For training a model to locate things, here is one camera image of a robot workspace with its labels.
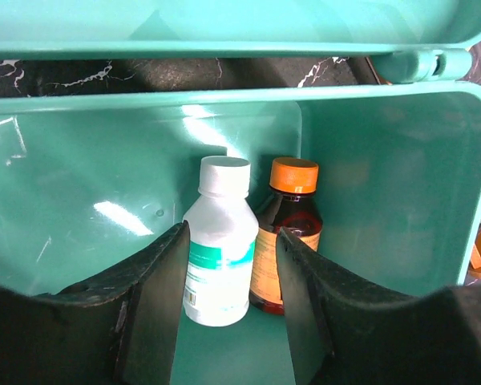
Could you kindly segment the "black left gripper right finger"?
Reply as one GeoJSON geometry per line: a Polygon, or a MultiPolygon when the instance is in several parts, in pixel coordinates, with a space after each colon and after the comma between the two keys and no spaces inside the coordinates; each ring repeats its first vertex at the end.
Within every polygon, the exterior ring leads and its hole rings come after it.
{"type": "Polygon", "coordinates": [[[481,384],[481,286],[424,297],[387,289],[277,235],[299,384],[481,384]]]}

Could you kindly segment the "white bottle green label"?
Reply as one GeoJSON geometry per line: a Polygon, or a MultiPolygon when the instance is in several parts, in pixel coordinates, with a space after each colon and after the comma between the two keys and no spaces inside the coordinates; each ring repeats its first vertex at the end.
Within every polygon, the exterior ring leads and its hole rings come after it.
{"type": "Polygon", "coordinates": [[[246,199],[251,164],[230,156],[200,163],[199,198],[184,214],[190,246],[183,305],[203,326],[229,326],[249,308],[258,221],[246,199]]]}

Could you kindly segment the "green plastic medicine box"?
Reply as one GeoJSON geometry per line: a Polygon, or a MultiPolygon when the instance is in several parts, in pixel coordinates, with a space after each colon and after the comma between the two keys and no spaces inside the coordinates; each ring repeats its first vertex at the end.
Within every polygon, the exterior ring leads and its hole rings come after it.
{"type": "MultiPolygon", "coordinates": [[[[276,157],[317,163],[315,252],[414,297],[464,286],[480,40],[481,1],[0,1],[0,59],[363,55],[388,79],[0,99],[0,286],[57,294],[187,223],[211,155],[250,162],[253,208],[276,157]]],[[[199,326],[182,298],[167,384],[299,384],[285,315],[199,326]]]]}

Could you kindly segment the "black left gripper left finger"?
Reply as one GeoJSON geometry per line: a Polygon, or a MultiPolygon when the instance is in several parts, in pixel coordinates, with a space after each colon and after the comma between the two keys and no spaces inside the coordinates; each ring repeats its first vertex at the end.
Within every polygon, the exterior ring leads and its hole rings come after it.
{"type": "Polygon", "coordinates": [[[0,286],[0,384],[167,384],[190,246],[187,223],[57,294],[0,286]]]}

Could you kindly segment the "brown bottle orange cap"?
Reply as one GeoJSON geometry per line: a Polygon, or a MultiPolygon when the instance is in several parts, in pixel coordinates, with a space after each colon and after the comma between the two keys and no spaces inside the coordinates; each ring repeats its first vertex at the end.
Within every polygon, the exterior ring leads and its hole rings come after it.
{"type": "Polygon", "coordinates": [[[257,234],[249,301],[259,310],[283,315],[277,272],[276,240],[280,228],[290,230],[317,250],[323,221],[314,201],[319,166],[310,160],[278,157],[273,160],[271,195],[257,214],[257,234]]]}

